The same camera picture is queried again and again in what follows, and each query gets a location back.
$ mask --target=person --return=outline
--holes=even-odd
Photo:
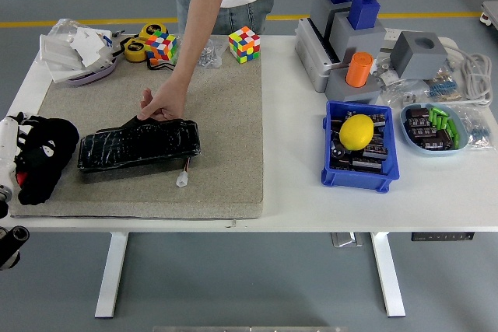
[[[144,89],[137,118],[158,121],[184,116],[185,102],[197,61],[212,34],[231,34],[243,26],[262,33],[274,0],[177,0],[178,29],[183,34],[174,71],[153,95]]]

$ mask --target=yellow tape measure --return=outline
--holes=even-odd
[[[143,39],[131,38],[124,45],[124,58],[130,62],[142,62],[147,59],[146,42]]]
[[[130,62],[147,60],[146,41],[157,31],[167,33],[168,29],[162,23],[148,23],[136,38],[131,38],[124,45],[124,58]]]
[[[167,33],[168,29],[162,23],[148,23],[140,31],[139,38],[148,40],[156,31]]]

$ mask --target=gray floor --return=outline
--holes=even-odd
[[[480,12],[483,0],[379,0],[382,13]],[[310,0],[275,0],[274,15],[309,13]],[[175,17],[174,0],[0,0],[0,23]],[[498,30],[476,18],[383,19],[426,30],[498,61]],[[134,33],[141,25],[124,27]],[[174,32],[175,25],[168,25]],[[295,21],[268,34],[294,34]],[[0,27],[0,117],[50,27]],[[496,90],[496,73],[493,84]],[[492,105],[495,117],[498,103]],[[407,316],[387,318],[369,236],[337,250],[328,234],[132,234],[112,320],[95,320],[110,237],[32,232],[22,260],[0,274],[1,330],[151,331],[157,325],[347,326],[351,331],[496,331],[498,235],[412,243],[392,233]]]

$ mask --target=table leg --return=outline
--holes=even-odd
[[[388,233],[371,233],[373,251],[377,261],[377,269],[379,271],[379,278],[381,279],[382,293],[388,316],[405,316],[405,307],[403,306],[402,294],[399,290],[395,263],[392,260]]]
[[[110,238],[106,268],[103,271],[99,300],[96,304],[96,318],[112,318],[114,315],[119,279],[121,278],[128,241],[127,232],[111,232],[110,234],[112,237]]]

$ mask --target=white table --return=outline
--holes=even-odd
[[[316,93],[294,51],[293,36],[263,36],[262,93],[264,208],[248,220],[140,220],[5,218],[2,225],[35,231],[111,232],[96,317],[111,317],[129,232],[371,232],[389,316],[404,316],[389,232],[498,231],[494,150],[426,157],[405,143],[395,124],[400,179],[387,194],[324,187],[326,97]],[[51,84],[46,68],[33,63],[9,110],[36,113]],[[394,108],[398,116],[401,108]],[[491,131],[498,124],[485,111]]]

